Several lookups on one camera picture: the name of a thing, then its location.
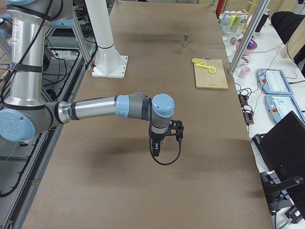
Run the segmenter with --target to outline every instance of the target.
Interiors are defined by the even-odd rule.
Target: bottle
[[[261,31],[262,27],[263,27],[263,26],[265,25],[265,23],[266,23],[267,18],[269,17],[269,12],[270,12],[269,9],[266,9],[266,10],[265,10],[265,12],[264,12],[264,14],[263,14],[261,20],[259,21],[259,23],[258,23],[258,25],[257,25],[257,27],[256,27],[255,32],[260,32],[260,31]]]

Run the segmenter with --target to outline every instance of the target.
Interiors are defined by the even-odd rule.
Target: pink cup
[[[240,78],[246,78],[246,76],[249,74],[249,72],[251,71],[251,68],[244,66],[241,68],[240,73],[239,73],[239,77]]]

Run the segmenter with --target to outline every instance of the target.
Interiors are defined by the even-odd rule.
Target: cable
[[[290,56],[289,51],[288,51],[288,43],[289,43],[289,41],[290,41],[290,39],[289,39],[289,40],[287,41],[287,43],[286,43],[287,54],[288,54],[288,56],[290,57],[290,59],[295,63],[294,59],[292,59],[292,57]]]
[[[301,14],[304,9],[305,9],[305,5],[303,6],[303,8],[301,9],[301,11],[298,14]]]
[[[253,52],[253,53],[266,53],[269,52],[271,50],[277,49],[280,45],[282,45],[283,43],[280,43],[278,46],[276,46],[275,48],[269,49],[268,51],[261,51],[261,52]]]
[[[254,113],[255,113],[255,110],[256,110],[256,107],[257,107],[257,102],[258,102],[258,99],[261,97],[262,93],[263,93],[263,89],[264,89],[264,86],[266,85],[266,83],[264,83],[264,85],[262,86],[262,90],[261,90],[261,93],[259,94],[259,96],[257,97],[256,99],[256,102],[255,102],[255,107],[254,107],[254,110],[253,110],[253,117],[254,117]]]
[[[22,170],[21,170],[20,172],[18,172],[18,173],[19,173],[19,176],[18,176],[18,179],[17,179],[15,185],[14,185],[13,187],[11,187],[11,190],[10,190],[9,192],[6,192],[6,193],[4,193],[4,194],[2,194],[2,191],[3,191],[3,190],[0,190],[0,198],[7,197],[7,196],[9,196],[10,194],[12,194],[12,193],[15,191],[15,189],[17,188],[17,186],[18,186],[19,183],[20,183],[21,177],[22,177],[22,175],[23,175],[25,169],[27,168],[27,166],[28,166],[28,164],[29,164],[29,162],[30,162],[30,160],[31,160],[31,158],[32,158],[32,156],[33,156],[33,154],[34,154],[34,152],[35,152],[35,149],[36,149],[36,146],[37,146],[37,144],[38,144],[38,141],[39,141],[39,139],[37,138],[37,139],[36,139],[36,143],[35,143],[35,145],[34,145],[34,148],[32,149],[31,154],[28,156],[28,159],[27,159],[26,163],[24,164]]]
[[[10,73],[11,73],[11,70],[9,70],[9,69],[0,68],[0,70],[5,70],[5,71],[8,71],[8,72],[10,72]]]
[[[15,150],[17,144],[18,144],[18,142],[16,143],[16,145],[15,145],[14,148],[12,149],[10,155],[5,159],[5,161],[4,161],[2,164],[0,164],[0,168],[8,161],[8,159],[10,158],[10,156],[14,153],[14,150]]]
[[[248,100],[250,95],[253,93],[252,89],[250,87],[246,87],[244,89],[240,89],[237,92],[239,93],[239,95],[242,95],[246,100]]]
[[[295,83],[301,83],[301,82],[305,82],[305,80],[301,80],[301,81],[297,81],[297,82],[289,82],[289,84],[295,84]]]
[[[237,90],[237,92],[240,91],[242,89],[241,85],[238,83],[235,83],[235,84],[239,86],[239,90]]]
[[[36,41],[36,39],[37,39],[37,37],[38,37],[40,31],[42,30],[42,27],[43,27],[44,23],[45,23],[45,21],[46,21],[46,18],[47,18],[47,16],[48,16],[49,12],[50,12],[52,3],[53,3],[53,0],[50,0],[49,5],[48,5],[48,8],[47,8],[47,11],[46,11],[45,14],[44,14],[44,17],[43,17],[43,19],[42,19],[42,21],[41,21],[41,23],[40,23],[40,26],[39,26],[39,28],[38,28],[36,34],[35,34],[33,40],[31,41],[31,43],[29,44],[27,50],[24,52],[23,56],[22,56],[21,59],[19,60],[18,64],[21,64],[21,63],[23,62],[23,60],[25,59],[25,57],[26,57],[27,54],[29,53],[31,47],[32,47],[33,44],[35,43],[35,41]],[[5,85],[3,86],[2,90],[1,90],[0,102],[3,103],[3,104],[4,104],[3,94],[4,94],[4,91],[7,89],[7,88],[6,88],[6,87],[7,87],[7,84],[8,84],[7,82],[10,81],[11,77],[12,77],[13,75],[15,75],[16,72],[17,72],[17,70],[13,70],[13,71],[9,74],[8,79],[6,80]]]
[[[286,223],[284,223],[281,227],[279,227],[279,229],[283,229],[284,227],[286,227],[291,221],[287,220]]]
[[[92,41],[87,40],[87,39],[84,39],[84,40],[85,40],[85,41],[87,41],[87,42],[90,42],[90,43],[96,44],[96,42],[92,42]]]
[[[275,207],[275,213],[274,213],[274,229],[276,229],[276,214],[277,214],[277,211],[279,210],[279,205],[280,205],[280,202],[285,198],[285,196],[287,196],[288,193],[286,193],[285,195],[283,195],[277,202],[276,204],[276,207]]]
[[[281,44],[280,47],[278,47],[278,50],[277,50],[277,52],[276,52],[276,55],[275,55],[274,58],[272,59],[272,61],[271,61],[270,65],[269,65],[269,67],[268,67],[262,74],[257,75],[257,77],[256,77],[257,89],[255,89],[255,90],[253,91],[253,93],[255,93],[256,91],[258,91],[258,88],[259,88],[259,87],[258,87],[258,77],[259,77],[259,76],[262,76],[262,75],[265,75],[265,73],[266,73],[268,70],[270,70],[270,67],[271,67],[271,65],[273,64],[273,61],[275,60],[275,58],[277,57],[278,52],[280,51],[280,48],[281,48],[282,45],[283,45],[283,44]]]
[[[58,60],[58,63],[59,63],[59,72],[58,72],[58,77],[57,77],[57,81],[55,81],[55,82],[52,82],[52,83],[47,83],[47,84],[45,84],[45,85],[43,85],[44,87],[45,86],[48,86],[48,85],[52,85],[52,84],[57,84],[57,83],[60,83],[60,82],[62,82],[65,78],[66,78],[66,76],[67,76],[67,64],[66,64],[66,60],[65,59],[60,59],[60,58],[55,58],[55,59],[57,59]],[[59,80],[59,76],[60,76],[60,71],[61,71],[61,64],[60,64],[60,61],[59,60],[64,60],[64,64],[65,64],[65,69],[66,69],[66,73],[65,73],[65,75],[64,75],[64,77],[61,79],[61,80]]]
[[[181,154],[181,140],[178,141],[178,143],[179,143],[178,155],[173,161],[171,161],[169,163],[162,163],[162,162],[160,162],[156,159],[156,157],[153,155],[153,150],[152,150],[152,125],[153,125],[152,124],[152,109],[153,109],[152,99],[149,98],[148,102],[149,102],[149,107],[150,107],[150,109],[149,109],[150,110],[150,112],[149,112],[149,115],[150,115],[150,118],[149,118],[149,151],[150,151],[151,156],[152,156],[152,158],[154,159],[155,162],[157,162],[161,166],[169,166],[169,165],[175,163],[178,160],[178,158],[180,157],[180,154]]]

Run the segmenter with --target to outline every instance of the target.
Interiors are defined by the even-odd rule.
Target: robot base
[[[128,62],[128,56],[121,56],[116,51],[117,64],[113,64],[109,61],[109,58],[105,54],[103,56],[102,63],[97,63],[92,71],[93,77],[106,77],[106,78],[119,78],[122,79],[125,76],[126,66]]]

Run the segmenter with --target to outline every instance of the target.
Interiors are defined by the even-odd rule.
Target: table
[[[144,121],[107,116],[69,123],[23,228],[272,228],[233,77],[226,76],[226,91],[195,88],[193,57],[228,67],[213,8],[119,1],[111,23],[116,48],[129,56],[125,78],[89,73],[76,100],[139,90],[170,94],[173,119],[185,127],[182,156],[170,167],[156,164]],[[168,138],[159,159],[169,161],[177,150]]]
[[[269,19],[267,20],[266,25],[262,28],[260,33],[254,33],[255,41],[258,44],[258,48],[255,52],[264,52],[272,48],[276,48],[267,53],[252,53],[247,56],[247,59],[250,61],[248,66],[252,69],[249,75],[241,79],[238,77],[240,72],[240,67],[237,68],[233,74],[234,80],[236,83],[241,85],[242,88],[249,87],[253,91],[257,90],[257,81],[256,81],[256,70],[259,68],[271,68],[271,69],[281,69],[287,77],[295,78],[288,79],[289,82],[298,82],[304,80],[304,77],[298,68],[295,68],[296,65],[291,59],[282,58],[280,51],[284,48],[284,45],[280,45],[282,40],[279,38],[275,29],[271,25]],[[226,53],[229,58],[235,53],[235,46],[231,45],[226,41],[227,36],[223,36],[224,44],[226,47]],[[304,83],[291,84],[290,85],[293,92],[294,98],[296,99],[301,110],[305,110],[305,100],[304,100]],[[248,100],[249,105],[254,109],[254,125],[251,125],[249,128],[249,137],[252,138],[256,134],[267,133],[273,126],[275,122],[272,120],[271,115],[269,114],[265,102],[264,102],[264,92],[262,93],[261,86],[258,87],[258,90],[252,94]],[[260,172],[268,171],[267,166],[265,165],[260,153],[258,152],[254,143],[252,143],[253,152],[255,155],[257,167]],[[287,221],[287,217],[284,213],[289,208],[282,209],[277,214],[277,225],[283,225]],[[285,228],[287,229],[303,229],[305,227],[305,220],[302,220],[298,224],[289,224]]]

